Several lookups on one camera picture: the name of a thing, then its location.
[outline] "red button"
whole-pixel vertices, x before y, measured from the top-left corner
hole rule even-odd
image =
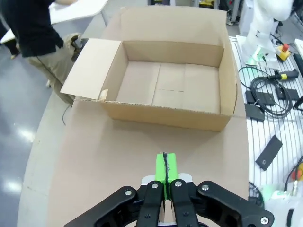
[[[282,51],[286,52],[288,50],[288,48],[289,48],[288,44],[284,44],[282,47]]]
[[[299,169],[298,171],[298,179],[302,177],[302,170]],[[292,179],[295,180],[295,171],[292,172]]]

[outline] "black device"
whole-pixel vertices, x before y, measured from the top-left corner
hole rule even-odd
[[[157,227],[165,213],[165,185],[151,181],[138,190],[124,186],[105,200],[65,225],[65,227],[124,227],[137,221],[136,227]],[[176,179],[169,183],[175,224],[165,227],[206,227],[197,215],[221,227],[271,227],[269,211],[222,188],[211,181],[196,186]]]
[[[299,100],[299,94],[298,94],[297,90],[295,90],[295,89],[287,89],[286,88],[286,91],[289,94],[291,100],[294,100],[294,101]],[[276,96],[280,100],[287,100],[285,92],[281,88],[279,88],[279,87],[276,87]]]
[[[246,101],[248,104],[255,104],[256,99],[253,97],[251,91],[246,91],[245,96],[246,96]],[[274,96],[271,93],[257,91],[256,96],[257,96],[258,100],[261,103],[263,103],[264,105],[270,105],[270,106],[275,105]]]
[[[247,103],[245,103],[244,105],[245,105],[245,112],[247,117],[250,117],[253,120],[261,121],[261,122],[265,120],[265,115],[259,107]]]
[[[301,73],[301,76],[303,75],[303,60],[302,60],[302,57],[301,55],[295,53],[294,54],[294,61],[295,63],[297,63],[297,66],[298,66],[298,69]]]
[[[290,79],[296,79],[299,77],[299,71],[297,69],[294,69],[293,71],[283,71],[279,72],[278,70],[275,70],[275,74],[273,76],[269,76],[269,79],[278,79],[278,80],[290,80]]]
[[[256,163],[264,171],[270,166],[274,158],[278,154],[278,151],[281,149],[283,143],[274,135],[269,143],[266,145],[260,156],[257,158]]]

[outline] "open cardboard box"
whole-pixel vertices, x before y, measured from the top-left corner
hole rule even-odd
[[[63,93],[103,105],[112,119],[221,131],[236,104],[226,13],[134,7],[121,41],[90,39]]]

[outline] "person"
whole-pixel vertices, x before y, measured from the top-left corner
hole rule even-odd
[[[71,5],[76,0],[0,0],[0,10],[19,43],[22,57],[43,72],[55,93],[66,103],[73,96],[61,88],[73,66],[71,37],[62,39],[51,25],[49,6]]]
[[[0,20],[0,39],[2,39],[7,32],[8,30],[5,28],[4,24]],[[11,59],[15,59],[20,53],[19,50],[17,49],[17,42],[15,39],[5,42],[4,45],[9,49],[11,54],[10,57]]]

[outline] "aluminum profile table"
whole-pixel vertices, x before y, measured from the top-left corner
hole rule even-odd
[[[236,37],[230,37],[232,50],[236,59],[238,70],[245,66],[241,56],[240,49]],[[290,56],[285,62],[280,63],[281,71],[291,71],[297,69],[294,58]],[[264,76],[261,72],[253,69],[244,69],[239,72],[240,80],[250,86],[251,81],[255,77]],[[303,96],[303,79],[301,74],[299,78],[291,81],[282,82],[283,86],[288,89],[296,89],[299,97]],[[248,90],[241,85],[244,100],[246,100],[245,92]],[[268,90],[273,94],[275,101],[280,106],[284,106],[282,100],[278,100],[275,87],[268,85]],[[272,110],[279,110],[278,105],[271,107]],[[258,122],[247,119],[248,141],[249,141],[249,180],[256,186],[268,184],[284,184],[289,172],[297,164],[299,158],[303,155],[303,115],[298,110],[291,110],[289,115],[282,119],[271,119],[265,114],[265,121]],[[263,151],[270,139],[276,135],[283,143],[277,156],[267,171],[263,171],[255,163],[260,153]]]

